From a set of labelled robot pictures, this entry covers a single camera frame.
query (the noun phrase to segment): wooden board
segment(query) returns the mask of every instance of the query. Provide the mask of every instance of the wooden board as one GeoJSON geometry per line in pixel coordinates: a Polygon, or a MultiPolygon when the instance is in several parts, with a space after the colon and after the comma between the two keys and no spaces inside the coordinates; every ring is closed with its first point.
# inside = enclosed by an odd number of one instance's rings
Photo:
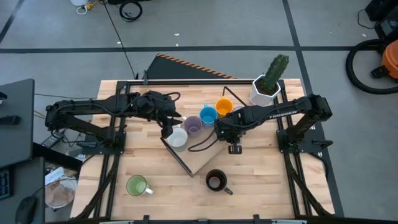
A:
{"type": "MultiPolygon", "coordinates": [[[[285,80],[289,100],[303,96],[299,79],[285,80]]],[[[116,81],[102,81],[98,98],[113,95],[116,81]]],[[[250,85],[232,85],[230,88],[244,101],[248,101],[250,85]]],[[[155,90],[162,93],[179,91],[177,111],[183,116],[195,115],[204,103],[214,104],[222,94],[223,85],[167,85],[135,86],[131,91],[155,90]]],[[[238,105],[229,94],[227,97],[238,105]]],[[[301,115],[293,116],[297,122],[301,115]]],[[[98,126],[109,125],[109,116],[94,116],[98,126]]],[[[252,219],[293,218],[289,186],[282,154],[277,148],[276,120],[265,122],[248,131],[241,142],[243,153],[229,155],[222,149],[191,178],[170,155],[160,141],[160,128],[155,122],[132,118],[127,122],[126,150],[119,164],[118,180],[113,204],[113,220],[179,219],[252,219]],[[212,192],[206,188],[205,176],[212,169],[223,170],[228,177],[228,187],[234,192],[212,192]],[[154,195],[133,197],[127,193],[126,182],[132,175],[143,175],[154,195]]],[[[81,169],[72,217],[78,215],[98,188],[103,156],[95,156],[81,169]]],[[[330,193],[323,165],[317,159],[303,154],[302,164],[308,188],[317,200],[333,213],[330,193]]],[[[104,211],[107,195],[103,199],[104,211]]],[[[300,211],[303,214],[301,193],[298,190],[300,211]]]]}

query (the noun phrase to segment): blue cup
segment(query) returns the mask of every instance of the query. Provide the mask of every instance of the blue cup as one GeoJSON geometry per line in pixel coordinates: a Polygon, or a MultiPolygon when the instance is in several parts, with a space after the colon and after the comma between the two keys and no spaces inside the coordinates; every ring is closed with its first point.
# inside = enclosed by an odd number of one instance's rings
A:
{"type": "Polygon", "coordinates": [[[217,119],[217,110],[205,104],[205,107],[200,111],[200,119],[204,128],[211,128],[214,126],[214,120],[217,119]]]}

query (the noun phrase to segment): orange cup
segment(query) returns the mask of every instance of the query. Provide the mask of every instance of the orange cup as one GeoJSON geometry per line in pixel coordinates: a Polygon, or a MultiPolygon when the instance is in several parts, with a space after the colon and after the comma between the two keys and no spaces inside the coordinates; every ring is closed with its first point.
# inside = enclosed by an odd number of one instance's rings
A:
{"type": "Polygon", "coordinates": [[[216,110],[218,113],[218,118],[224,117],[227,113],[232,112],[234,110],[234,105],[232,104],[231,100],[221,97],[216,103],[216,110]]]}

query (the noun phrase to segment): orange and black striped board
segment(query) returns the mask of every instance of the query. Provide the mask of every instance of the orange and black striped board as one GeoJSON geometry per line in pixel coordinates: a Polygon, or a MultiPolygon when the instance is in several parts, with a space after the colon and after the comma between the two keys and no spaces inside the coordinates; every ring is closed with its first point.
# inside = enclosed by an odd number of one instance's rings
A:
{"type": "Polygon", "coordinates": [[[230,75],[205,68],[166,54],[157,54],[147,70],[150,79],[230,78],[230,75]]]}

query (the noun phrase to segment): green mug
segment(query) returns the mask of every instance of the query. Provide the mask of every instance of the green mug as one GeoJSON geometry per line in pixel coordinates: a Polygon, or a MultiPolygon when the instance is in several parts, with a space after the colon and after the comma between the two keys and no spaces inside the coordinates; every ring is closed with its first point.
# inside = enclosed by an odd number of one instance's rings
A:
{"type": "Polygon", "coordinates": [[[127,192],[132,196],[140,196],[144,192],[153,194],[154,191],[149,189],[145,177],[141,175],[134,175],[127,181],[127,192]]]}

